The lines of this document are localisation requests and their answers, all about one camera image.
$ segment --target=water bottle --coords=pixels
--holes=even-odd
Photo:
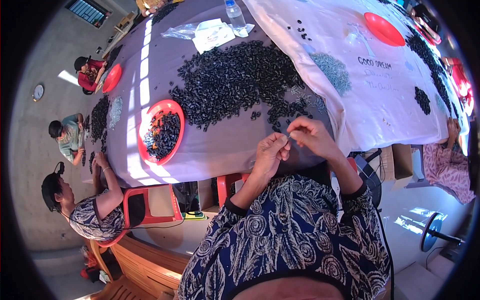
[[[226,0],[225,9],[227,15],[230,18],[233,28],[242,29],[247,27],[245,19],[243,18],[243,13],[241,13],[240,7],[235,3],[235,0]]]

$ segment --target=hand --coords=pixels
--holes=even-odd
[[[313,153],[327,160],[340,151],[321,121],[301,116],[293,120],[287,132],[300,147],[306,145]]]
[[[95,154],[95,158],[96,159],[96,163],[102,167],[102,169],[105,169],[107,167],[109,167],[108,165],[108,162],[107,162],[107,159],[105,159],[105,155],[103,154],[103,152],[97,152]]]
[[[457,123],[452,117],[448,118],[447,127],[448,127],[448,139],[450,141],[456,141],[456,139],[458,138],[458,135],[460,134],[460,127],[459,125],[457,125]]]
[[[291,143],[284,134],[274,132],[258,143],[257,159],[253,166],[252,175],[265,184],[275,175],[280,160],[287,160],[290,156]]]
[[[100,170],[101,167],[98,165],[98,162],[96,161],[96,157],[92,161],[92,175],[93,177],[97,177],[100,175]]]

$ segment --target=purple tablecloth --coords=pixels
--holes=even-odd
[[[270,39],[257,25],[243,2],[239,1],[238,4],[245,21],[254,24],[253,30],[256,32],[252,30],[247,38],[237,37],[221,47],[250,40],[262,40],[265,45],[269,45]],[[123,187],[204,180],[247,171],[253,167],[258,142],[273,132],[272,125],[267,122],[269,107],[261,103],[248,111],[241,109],[237,118],[225,118],[215,126],[210,125],[207,132],[187,124],[178,151],[163,166],[149,166],[140,158],[137,134],[142,112],[145,114],[158,101],[168,99],[168,90],[175,85],[183,88],[177,69],[183,65],[184,59],[190,59],[197,52],[191,40],[163,38],[160,33],[169,27],[215,18],[229,23],[223,0],[186,0],[162,21],[154,24],[151,30],[146,25],[150,20],[147,18],[121,41],[124,46],[115,63],[120,63],[122,76],[118,85],[109,93],[109,99],[112,102],[116,96],[121,96],[123,107],[120,120],[113,129],[108,130],[107,156]],[[174,82],[173,87],[168,84],[170,81]],[[312,95],[309,88],[303,92]],[[100,97],[99,94],[92,96],[86,115],[90,114]],[[295,99],[297,95],[286,92],[286,101]],[[254,110],[261,111],[262,115],[257,120],[250,120]],[[333,135],[327,113],[320,113],[314,107],[309,107],[308,110],[314,119],[322,120]],[[279,119],[283,133],[287,128],[286,119]],[[100,148],[100,140],[92,144],[88,138],[85,142],[86,163],[81,171],[83,182],[92,182],[88,160],[90,153],[100,151]],[[322,158],[315,156],[306,147],[300,149],[295,145],[290,159],[282,162],[280,169],[282,172],[292,171],[321,161]]]

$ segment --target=pink patterned shirt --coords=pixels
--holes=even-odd
[[[437,182],[452,189],[461,203],[469,203],[475,197],[470,190],[467,157],[462,153],[443,149],[437,143],[424,145],[423,169],[430,184]]]

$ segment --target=green shirt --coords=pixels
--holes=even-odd
[[[64,118],[61,123],[65,130],[65,136],[61,140],[57,140],[60,152],[70,162],[73,162],[73,152],[78,151],[78,146],[79,144],[81,145],[81,141],[79,141],[81,134],[79,134],[77,114]]]

